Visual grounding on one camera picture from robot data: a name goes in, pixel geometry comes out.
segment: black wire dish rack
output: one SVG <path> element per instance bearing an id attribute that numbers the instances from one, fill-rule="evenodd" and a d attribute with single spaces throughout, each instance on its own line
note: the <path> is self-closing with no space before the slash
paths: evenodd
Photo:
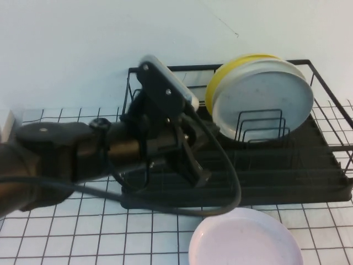
<path id="1" fill-rule="evenodd" d="M 239 115 L 235 141 L 220 135 L 218 140 L 226 150 L 238 173 L 242 186 L 242 205 L 339 202 L 351 199 L 353 107 L 342 106 L 321 78 L 310 60 L 289 61 L 296 65 L 314 91 L 311 115 L 295 131 L 286 127 L 280 109 L 252 110 Z M 221 65 L 171 66 L 183 82 L 200 99 L 199 116 L 212 120 L 203 96 L 208 81 Z M 129 68 L 122 113 L 141 89 L 136 79 L 137 68 Z M 268 118 L 252 119 L 254 113 L 269 113 Z M 277 121 L 272 128 L 262 128 L 264 120 Z M 277 130 L 278 139 L 245 141 L 245 123 L 257 123 L 251 130 Z M 212 171 L 212 178 L 203 188 L 194 189 L 181 176 L 165 167 L 150 171 L 150 183 L 138 196 L 173 207 L 205 207 L 225 205 L 232 199 L 232 188 L 220 154 L 205 146 L 196 155 L 203 168 Z M 124 175 L 126 181 L 139 187 L 145 181 L 145 171 Z M 134 205 L 123 205 L 134 208 Z"/>

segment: stacked plates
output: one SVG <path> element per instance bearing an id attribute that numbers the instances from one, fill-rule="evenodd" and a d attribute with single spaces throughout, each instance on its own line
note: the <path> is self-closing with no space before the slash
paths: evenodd
<path id="1" fill-rule="evenodd" d="M 313 102 L 300 70 L 264 54 L 242 56 L 220 67 L 205 98 L 221 133 L 245 142 L 285 136 L 308 118 Z"/>

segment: plate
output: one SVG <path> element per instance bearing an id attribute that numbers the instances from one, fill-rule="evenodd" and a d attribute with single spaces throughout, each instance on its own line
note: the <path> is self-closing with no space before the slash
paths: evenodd
<path id="1" fill-rule="evenodd" d="M 206 94 L 205 94 L 205 104 L 208 112 L 212 114 L 212 98 L 215 90 L 217 89 L 218 84 L 220 81 L 234 68 L 246 63 L 251 62 L 258 59 L 263 58 L 277 58 L 274 55 L 270 54 L 246 54 L 242 55 L 228 63 L 225 63 L 220 68 L 217 69 L 215 74 L 213 75 L 212 79 L 207 85 Z"/>
<path id="2" fill-rule="evenodd" d="M 206 218 L 192 235 L 190 265 L 303 265 L 297 242 L 280 222 L 236 208 Z"/>
<path id="3" fill-rule="evenodd" d="M 213 104 L 213 122 L 237 141 L 277 139 L 310 115 L 314 95 L 300 76 L 279 71 L 250 71 L 227 82 Z"/>
<path id="4" fill-rule="evenodd" d="M 238 78 L 253 75 L 261 72 L 286 72 L 299 76 L 305 80 L 303 73 L 292 63 L 280 59 L 258 59 L 244 63 L 231 70 L 218 84 L 212 97 L 212 106 L 214 105 L 219 94 L 229 86 L 230 83 L 236 82 Z"/>

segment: pink plate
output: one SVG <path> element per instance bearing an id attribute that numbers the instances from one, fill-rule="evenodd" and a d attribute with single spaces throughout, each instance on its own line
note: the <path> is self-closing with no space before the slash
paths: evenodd
<path id="1" fill-rule="evenodd" d="M 206 218 L 189 246 L 190 265 L 303 265 L 297 242 L 280 222 L 236 208 Z"/>

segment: white tiled floor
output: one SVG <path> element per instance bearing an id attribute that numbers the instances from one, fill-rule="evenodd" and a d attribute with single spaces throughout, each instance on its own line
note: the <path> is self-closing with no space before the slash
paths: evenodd
<path id="1" fill-rule="evenodd" d="M 42 118 L 88 123 L 98 111 L 116 120 L 118 108 L 32 110 L 25 113 L 24 121 Z M 344 128 L 340 120 L 333 125 L 337 130 Z M 320 126 L 330 133 L 325 121 L 320 121 Z M 334 137 L 328 134 L 327 140 L 332 138 L 330 144 L 337 143 Z M 336 156 L 348 158 L 345 152 Z M 109 178 L 87 186 L 120 191 L 120 185 Z M 353 264 L 352 201 L 255 205 L 253 209 L 290 229 L 306 265 Z M 188 265 L 189 242 L 201 221 L 202 218 L 152 214 L 148 210 L 127 211 L 119 204 L 75 193 L 57 206 L 36 209 L 30 215 L 8 215 L 0 230 L 0 265 Z"/>

